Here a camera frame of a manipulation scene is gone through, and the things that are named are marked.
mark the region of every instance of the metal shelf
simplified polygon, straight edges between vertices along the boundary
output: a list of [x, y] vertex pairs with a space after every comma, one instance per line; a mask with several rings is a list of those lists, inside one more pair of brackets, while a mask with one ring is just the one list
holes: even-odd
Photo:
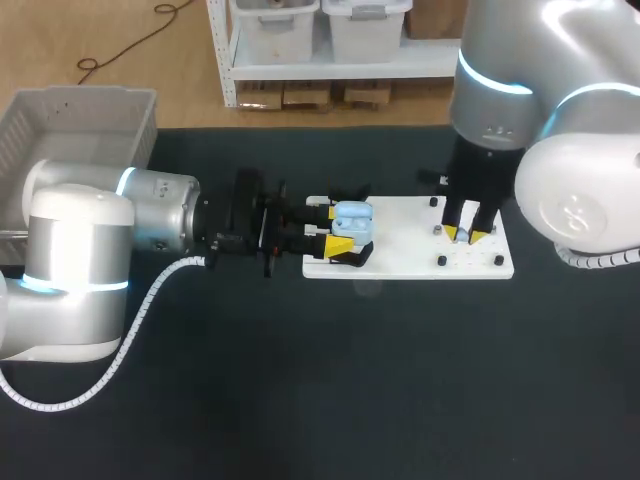
[[452, 77], [460, 50], [460, 40], [410, 40], [404, 32], [396, 59], [389, 63], [339, 64], [333, 60], [331, 32], [325, 15], [317, 14], [314, 53], [309, 63], [255, 65], [251, 62], [247, 39], [239, 32], [234, 80], [338, 80], [361, 78]]
[[452, 77], [460, 40], [410, 40], [404, 32], [396, 59], [389, 63], [338, 64], [333, 58], [326, 15], [316, 14], [314, 53], [309, 63], [255, 65], [239, 22], [229, 38], [226, 0], [207, 0], [218, 61], [222, 94], [227, 107], [236, 107], [236, 80], [338, 80], [363, 78]]

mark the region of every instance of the white cable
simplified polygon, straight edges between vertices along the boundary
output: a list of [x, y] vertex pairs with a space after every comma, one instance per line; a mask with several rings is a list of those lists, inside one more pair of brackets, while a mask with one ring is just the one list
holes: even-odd
[[28, 398], [23, 397], [18, 392], [16, 392], [11, 387], [11, 385], [7, 383], [7, 380], [4, 378], [2, 371], [0, 371], [0, 388], [2, 388], [2, 391], [6, 393], [14, 402], [19, 403], [25, 408], [36, 410], [38, 412], [62, 412], [64, 410], [69, 410], [69, 409], [78, 407], [83, 403], [89, 401], [100, 390], [102, 390], [107, 383], [109, 383], [109, 380], [111, 380], [113, 375], [116, 373], [116, 371], [122, 364], [122, 361], [124, 360], [124, 357], [127, 355], [127, 352], [129, 351], [129, 348], [133, 343], [133, 339], [136, 337], [136, 334], [138, 333], [138, 329], [140, 328], [140, 325], [142, 324], [142, 321], [144, 320], [144, 317], [147, 314], [147, 310], [149, 309], [151, 302], [153, 302], [153, 299], [155, 298], [156, 293], [158, 293], [158, 290], [160, 289], [162, 284], [165, 282], [165, 280], [167, 280], [167, 278], [169, 278], [172, 273], [181, 269], [182, 267], [189, 267], [192, 265], [204, 267], [205, 265], [204, 257], [189, 257], [189, 258], [183, 258], [181, 260], [178, 260], [177, 262], [174, 262], [171, 265], [169, 265], [167, 268], [165, 268], [163, 272], [158, 276], [156, 281], [153, 282], [153, 285], [151, 285], [151, 288], [149, 288], [147, 295], [144, 297], [144, 300], [142, 301], [142, 305], [140, 306], [140, 309], [138, 310], [138, 314], [136, 315], [136, 318], [134, 319], [133, 324], [129, 329], [129, 333], [127, 333], [127, 336], [125, 337], [124, 342], [122, 342], [122, 345], [120, 346], [120, 350], [118, 350], [118, 353], [116, 354], [116, 358], [113, 359], [113, 362], [111, 362], [111, 365], [109, 366], [105, 374], [102, 375], [102, 378], [98, 380], [98, 383], [96, 383], [93, 387], [91, 387], [87, 392], [83, 393], [79, 397], [74, 398], [73, 400], [69, 400], [68, 402], [53, 403], [53, 404], [37, 403], [29, 400]]
[[640, 249], [634, 248], [626, 252], [609, 253], [606, 255], [589, 257], [572, 252], [566, 247], [555, 244], [556, 253], [567, 265], [584, 270], [599, 270], [604, 268], [622, 267], [640, 262]]

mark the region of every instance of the black cable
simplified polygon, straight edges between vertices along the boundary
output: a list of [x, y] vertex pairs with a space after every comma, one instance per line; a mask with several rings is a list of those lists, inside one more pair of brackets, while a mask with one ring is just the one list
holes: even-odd
[[76, 64], [76, 66], [80, 70], [82, 70], [84, 72], [87, 72], [87, 73], [85, 74], [84, 77], [82, 77], [80, 79], [80, 81], [78, 82], [78, 85], [82, 85], [97, 70], [100, 70], [102, 67], [106, 67], [107, 65], [115, 62], [117, 59], [119, 59], [122, 55], [127, 53], [132, 48], [137, 47], [138, 45], [140, 45], [144, 41], [149, 40], [154, 35], [157, 35], [158, 33], [160, 33], [163, 30], [165, 30], [167, 27], [169, 27], [169, 25], [171, 25], [175, 21], [176, 18], [178, 18], [178, 12], [180, 10], [182, 10], [183, 8], [188, 7], [193, 2], [195, 2], [195, 0], [187, 0], [186, 2], [184, 2], [179, 7], [176, 7], [175, 5], [172, 5], [170, 3], [161, 3], [159, 5], [156, 5], [155, 7], [153, 7], [153, 11], [155, 13], [157, 13], [159, 15], [171, 14], [171, 18], [163, 26], [161, 26], [157, 30], [154, 30], [149, 35], [146, 35], [146, 36], [142, 37], [141, 39], [136, 40], [131, 45], [129, 45], [127, 48], [125, 48], [120, 53], [118, 53], [117, 55], [115, 55], [114, 57], [110, 58], [109, 60], [107, 60], [104, 63], [100, 63], [100, 62], [98, 62], [98, 60], [96, 60], [95, 58], [92, 58], [92, 57], [87, 57], [87, 58], [83, 58], [83, 59], [79, 60], [78, 63]]

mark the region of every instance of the blue object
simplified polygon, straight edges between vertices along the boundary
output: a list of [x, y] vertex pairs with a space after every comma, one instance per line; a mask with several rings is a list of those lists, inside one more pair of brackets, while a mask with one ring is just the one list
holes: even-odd
[[[28, 288], [29, 290], [42, 293], [53, 293], [56, 290], [66, 291], [64, 288], [61, 288], [61, 285], [57, 285], [55, 282], [33, 278], [26, 273], [22, 276], [21, 286], [24, 288]], [[103, 284], [88, 283], [86, 285], [83, 285], [80, 290], [82, 290], [83, 292], [113, 292], [115, 290], [125, 289], [128, 286], [129, 282]]]
[[339, 202], [333, 211], [336, 218], [373, 218], [373, 207], [365, 202]]
[[124, 172], [122, 172], [122, 176], [120, 177], [120, 181], [118, 182], [118, 187], [116, 188], [116, 195], [122, 196], [124, 193], [124, 187], [127, 186], [127, 180], [129, 180], [129, 175], [133, 173], [135, 167], [129, 167]]
[[331, 233], [353, 238], [357, 247], [364, 247], [373, 239], [373, 207], [365, 202], [340, 202], [333, 207], [335, 220]]
[[471, 78], [473, 78], [476, 82], [481, 83], [485, 87], [490, 88], [491, 90], [497, 90], [498, 92], [510, 93], [512, 95], [533, 95], [533, 90], [524, 87], [518, 84], [507, 85], [505, 83], [496, 82], [495, 80], [491, 80], [490, 78], [485, 77], [479, 72], [476, 72], [471, 65], [467, 63], [467, 60], [462, 55], [462, 50], [460, 50], [460, 54], [458, 55], [460, 59], [460, 65], [465, 71], [469, 74]]

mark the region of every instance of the gray plastic basket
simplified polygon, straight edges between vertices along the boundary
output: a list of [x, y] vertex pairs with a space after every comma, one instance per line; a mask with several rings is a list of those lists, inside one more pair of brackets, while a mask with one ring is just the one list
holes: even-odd
[[20, 90], [0, 119], [0, 265], [24, 264], [22, 187], [42, 159], [144, 168], [157, 129], [154, 90]]

